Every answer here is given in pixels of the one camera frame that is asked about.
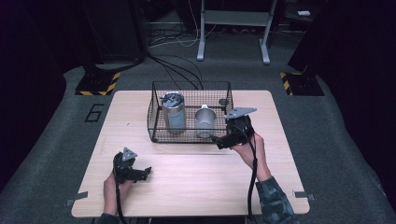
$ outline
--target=gray floor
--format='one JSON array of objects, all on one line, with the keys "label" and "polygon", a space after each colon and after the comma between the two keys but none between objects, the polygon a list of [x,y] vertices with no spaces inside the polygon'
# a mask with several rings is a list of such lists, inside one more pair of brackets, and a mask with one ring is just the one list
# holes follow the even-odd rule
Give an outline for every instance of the gray floor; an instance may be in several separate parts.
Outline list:
[{"label": "gray floor", "polygon": [[[205,60],[196,62],[198,44],[161,45],[149,52],[194,73],[203,80],[227,80],[233,90],[268,90],[273,94],[305,191],[314,194],[303,223],[396,223],[395,214],[372,169],[349,137],[326,84],[325,96],[288,96],[279,73],[293,71],[287,62],[301,36],[279,33],[264,65],[259,35],[218,36],[206,43]],[[0,195],[0,223],[91,223],[74,218],[67,199],[78,192],[112,96],[76,96],[84,72],[64,77],[64,99],[35,147]],[[151,82],[170,80],[163,67],[146,59],[121,73],[115,91],[150,90]],[[104,104],[98,122],[84,122],[93,104]]]}]

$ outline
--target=black cable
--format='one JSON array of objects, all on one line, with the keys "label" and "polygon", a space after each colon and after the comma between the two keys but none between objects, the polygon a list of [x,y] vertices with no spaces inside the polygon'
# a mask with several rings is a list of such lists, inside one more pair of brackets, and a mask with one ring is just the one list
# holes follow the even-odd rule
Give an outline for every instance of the black cable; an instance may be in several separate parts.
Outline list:
[{"label": "black cable", "polygon": [[153,38],[150,39],[150,41],[148,42],[148,46],[152,47],[152,46],[164,43],[165,40],[168,40],[168,39],[177,39],[179,37],[183,38],[183,37],[186,37],[186,36],[188,36],[188,34],[186,34],[185,32],[180,32],[180,33],[177,33],[177,34],[174,34],[174,35],[165,35],[164,33],[163,33],[163,35],[161,35],[161,33],[160,33],[159,35],[154,36]]},{"label": "black cable", "polygon": [[245,134],[245,132],[240,129],[236,125],[232,125],[235,129],[237,129],[242,135],[244,135],[245,139],[250,145],[251,151],[253,153],[253,168],[252,168],[252,174],[250,178],[250,185],[248,188],[248,193],[247,193],[247,210],[248,210],[248,216],[250,220],[254,220],[255,223],[257,223],[256,218],[253,216],[253,213],[251,211],[251,195],[253,193],[253,187],[254,187],[254,182],[256,180],[256,175],[257,175],[257,157],[256,157],[256,138],[254,137],[253,134],[253,140],[254,140],[254,146],[251,144],[250,139],[248,136]]},{"label": "black cable", "polygon": [[200,77],[197,78],[197,79],[198,79],[199,81],[202,80],[202,73],[201,73],[201,70],[199,70],[198,66],[195,65],[195,63],[193,63],[192,61],[187,60],[187,59],[182,58],[182,57],[179,57],[179,56],[176,56],[176,55],[161,54],[161,55],[158,55],[158,56],[175,57],[175,58],[179,58],[179,59],[181,59],[181,60],[184,60],[184,61],[186,61],[186,62],[192,64],[192,66],[194,66],[194,67],[197,69],[197,71],[198,71],[198,73],[199,73],[199,75],[200,75]]},{"label": "black cable", "polygon": [[161,64],[163,67],[169,68],[170,70],[172,70],[172,71],[174,71],[175,73],[179,74],[181,77],[183,77],[184,79],[186,79],[187,81],[189,81],[190,84],[191,84],[196,90],[198,90],[198,87],[197,87],[196,85],[194,85],[194,83],[192,83],[187,77],[183,76],[183,74],[179,73],[177,70],[175,70],[175,69],[172,68],[171,66],[165,64],[165,63],[169,63],[169,62],[164,61],[164,60],[161,60],[161,59],[158,59],[158,58],[156,58],[156,57],[154,57],[154,56],[152,56],[152,55],[150,55],[150,54],[148,54],[148,57],[149,57],[150,59],[152,59],[154,62]]},{"label": "black cable", "polygon": [[[183,58],[181,58],[181,57],[178,57],[178,58],[179,58],[179,59],[182,59],[182,60],[185,60],[185,61],[187,61],[187,62],[192,63],[191,61],[189,61],[189,60],[187,60],[187,59],[183,59]],[[187,73],[190,73],[191,75],[193,75],[194,77],[197,78],[199,84],[201,85],[202,90],[204,89],[204,85],[202,84],[202,81],[201,81],[201,79],[202,79],[201,71],[198,69],[198,67],[197,67],[195,64],[192,63],[192,64],[195,66],[195,68],[198,69],[198,72],[200,73],[201,78],[199,78],[197,75],[195,75],[192,71],[189,71],[189,70],[187,70],[187,69],[185,69],[185,68],[183,68],[183,67],[180,67],[180,66],[178,66],[178,65],[176,65],[176,64],[174,64],[174,63],[169,63],[169,62],[167,62],[167,61],[165,61],[165,60],[162,60],[162,59],[159,59],[159,58],[156,58],[156,59],[159,60],[159,61],[161,61],[161,62],[163,62],[163,63],[171,64],[171,65],[173,65],[174,67],[176,67],[176,68],[178,68],[178,69],[181,69],[181,70],[183,70],[183,71],[185,71],[185,72],[187,72]]]},{"label": "black cable", "polygon": [[175,85],[178,87],[178,89],[181,90],[181,87],[179,87],[177,85],[177,82],[173,79],[173,77],[172,77],[171,73],[169,72],[168,68],[166,66],[164,66],[163,68],[165,69],[165,71],[169,75],[169,77],[172,79],[172,81],[175,83]]},{"label": "black cable", "polygon": [[117,178],[115,178],[115,179],[116,179],[117,210],[119,212],[119,217],[120,217],[122,224],[127,224],[127,222],[125,221],[125,217],[123,216],[122,209],[121,209],[119,182],[117,182]]}]

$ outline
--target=yellow and black warning stripe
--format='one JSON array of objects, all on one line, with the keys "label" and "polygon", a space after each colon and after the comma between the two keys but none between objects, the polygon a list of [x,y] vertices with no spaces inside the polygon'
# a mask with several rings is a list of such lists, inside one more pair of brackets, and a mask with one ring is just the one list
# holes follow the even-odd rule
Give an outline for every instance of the yellow and black warning stripe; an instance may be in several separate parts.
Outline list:
[{"label": "yellow and black warning stripe", "polygon": [[76,95],[109,95],[111,94],[111,92],[113,92],[114,88],[116,87],[119,77],[120,77],[120,73],[114,75],[106,91],[76,91]]},{"label": "yellow and black warning stripe", "polygon": [[[288,73],[288,74],[300,75],[301,73]],[[289,84],[288,79],[286,77],[286,73],[281,72],[280,73],[280,77],[282,78],[283,87],[285,88],[286,94],[292,96],[293,92],[291,90],[290,84]]]}]

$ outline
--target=person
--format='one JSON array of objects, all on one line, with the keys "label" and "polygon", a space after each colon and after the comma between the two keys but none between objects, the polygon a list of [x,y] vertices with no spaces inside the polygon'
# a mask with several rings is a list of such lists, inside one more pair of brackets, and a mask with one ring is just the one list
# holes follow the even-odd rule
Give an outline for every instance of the person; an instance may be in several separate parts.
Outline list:
[{"label": "person", "polygon": [[[298,224],[300,221],[294,214],[290,202],[283,192],[282,188],[276,182],[276,179],[271,175],[268,168],[266,157],[264,139],[257,133],[254,133],[250,139],[251,144],[256,148],[257,157],[257,174],[256,188],[259,193],[260,204],[262,208],[262,219],[264,223],[279,223],[279,224]],[[235,150],[247,166],[253,169],[253,153],[250,144],[236,145],[230,147]],[[127,181],[120,185],[120,198],[123,201],[131,187],[132,181]],[[105,207],[101,215],[100,224],[116,224],[119,220],[115,215],[117,214],[116,201],[116,185],[114,175],[111,174],[104,183]]]},{"label": "person", "polygon": [[[132,180],[126,180],[123,184],[119,184],[120,202],[122,203],[128,195],[129,189],[133,184]],[[97,224],[118,224],[119,218],[116,217],[118,213],[117,195],[116,195],[116,179],[111,173],[103,183],[103,195],[105,198],[105,206],[103,213],[99,217]]]}]

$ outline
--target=hand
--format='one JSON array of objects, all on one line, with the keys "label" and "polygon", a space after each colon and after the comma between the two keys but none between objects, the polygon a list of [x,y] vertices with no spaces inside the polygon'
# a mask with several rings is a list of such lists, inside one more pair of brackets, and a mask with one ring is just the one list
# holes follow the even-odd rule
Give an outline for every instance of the hand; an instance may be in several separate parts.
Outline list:
[{"label": "hand", "polygon": [[[254,133],[250,138],[251,144],[256,148],[257,157],[257,174],[256,177],[259,181],[266,180],[271,177],[271,171],[268,168],[267,161],[265,158],[265,148],[264,139],[257,133]],[[242,160],[253,169],[253,152],[251,150],[250,144],[246,143],[244,145],[236,145],[230,147],[230,149],[235,150],[242,158]]]},{"label": "hand", "polygon": [[[129,188],[132,186],[132,183],[133,183],[132,180],[127,180],[125,181],[125,183],[119,184],[121,203],[125,200]],[[113,174],[110,174],[110,176],[104,181],[103,194],[105,197],[105,207],[103,209],[103,213],[115,216],[118,210],[117,210],[116,180]]]}]

